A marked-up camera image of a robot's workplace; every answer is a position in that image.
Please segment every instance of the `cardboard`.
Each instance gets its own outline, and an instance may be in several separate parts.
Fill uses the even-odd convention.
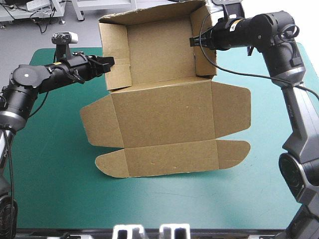
[[[250,126],[249,90],[212,82],[216,69],[189,45],[207,14],[203,1],[191,0],[100,19],[103,54],[115,58],[106,74],[111,94],[84,107],[81,118],[92,145],[123,148],[97,157],[102,172],[216,170],[247,156],[249,143],[217,138]]]

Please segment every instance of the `black cable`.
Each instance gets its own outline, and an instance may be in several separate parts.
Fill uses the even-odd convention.
[[[55,56],[55,52],[54,52],[53,62],[55,62],[55,58],[56,58],[56,56]],[[40,106],[39,106],[32,114],[29,115],[29,118],[31,118],[32,116],[34,116],[34,115],[42,108],[42,106],[44,105],[44,103],[45,103],[46,98],[48,97],[48,95],[49,95],[49,92],[47,92],[47,93],[45,94],[42,103],[40,104]]]
[[[48,97],[48,95],[49,95],[49,92],[47,92],[47,93],[45,94],[42,103],[40,104],[40,106],[39,106],[32,114],[29,115],[29,118],[31,118],[32,116],[34,116],[34,115],[42,108],[42,106],[44,105],[44,103],[45,103],[46,98]]]
[[[202,24],[201,24],[201,28],[200,28],[200,32],[199,32],[199,46],[200,46],[200,50],[201,52],[203,53],[203,55],[205,56],[205,58],[207,59],[207,61],[212,64],[214,67],[216,67],[217,69],[221,70],[221,71],[225,71],[225,72],[228,72],[228,73],[231,73],[231,74],[235,74],[235,75],[240,75],[240,76],[248,76],[248,77],[258,77],[258,78],[264,78],[264,79],[269,79],[269,80],[273,80],[273,81],[278,81],[278,82],[283,82],[283,83],[286,83],[288,84],[289,86],[291,87],[294,87],[294,85],[292,83],[290,83],[289,81],[286,81],[286,80],[283,80],[283,79],[279,79],[279,78],[275,78],[275,77],[270,77],[270,76],[263,76],[263,75],[257,75],[257,74],[248,74],[248,73],[241,73],[241,72],[236,72],[236,71],[231,71],[231,70],[228,70],[228,69],[225,69],[221,66],[218,66],[215,62],[213,62],[209,57],[208,55],[206,54],[206,52],[204,51],[204,48],[203,48],[203,45],[202,45],[202,42],[201,42],[201,35],[202,35],[202,32],[203,32],[203,28],[204,28],[204,24],[207,20],[207,18],[211,15],[212,13],[209,13],[202,21]],[[299,89],[302,89],[304,91],[308,91],[310,93],[312,93],[318,100],[319,100],[319,95],[314,92],[313,90],[309,89],[309,88],[306,88],[304,86],[295,86]]]
[[[13,208],[14,208],[14,176],[13,176],[13,163],[12,163],[12,153],[11,153],[11,144],[9,143],[8,136],[6,134],[6,130],[3,129],[4,139],[5,139],[5,145],[8,150],[8,158],[9,158],[9,171],[10,171],[10,187],[11,187],[11,208],[10,208],[10,237],[12,238],[13,233]]]
[[[3,3],[1,3],[1,6],[6,10],[6,12],[10,15],[10,17],[11,17],[13,20],[16,20],[16,19],[11,15],[11,13],[8,11],[8,9],[6,9],[6,7],[9,7],[9,6],[4,6]]]

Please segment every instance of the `green table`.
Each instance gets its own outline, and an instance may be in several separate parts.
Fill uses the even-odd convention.
[[[300,47],[308,68],[306,85],[319,92],[318,78]],[[76,50],[102,53],[101,48]],[[31,64],[51,63],[53,52],[36,51]],[[245,49],[220,52],[218,62],[232,70],[267,74],[262,56],[255,52],[247,57]],[[225,137],[249,141],[251,152],[231,169],[151,178],[116,179],[94,164],[96,156],[115,149],[89,144],[79,110],[108,94],[104,77],[51,92],[13,144],[18,227],[190,223],[192,228],[285,228],[299,204],[278,169],[281,146],[291,133],[281,90],[264,79],[223,72],[215,81],[251,90],[252,126]]]

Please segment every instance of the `silver clamp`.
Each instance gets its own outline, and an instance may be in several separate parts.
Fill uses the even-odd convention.
[[[112,239],[149,239],[142,225],[116,225]]]
[[[190,239],[189,224],[162,224],[159,239]]]

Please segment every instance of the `white label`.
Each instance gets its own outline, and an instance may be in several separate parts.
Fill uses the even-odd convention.
[[[231,32],[232,32],[232,31],[235,31],[237,24],[238,24],[241,20],[242,20],[242,19],[237,20],[237,21],[234,21],[234,23],[231,25],[229,31],[231,31]]]

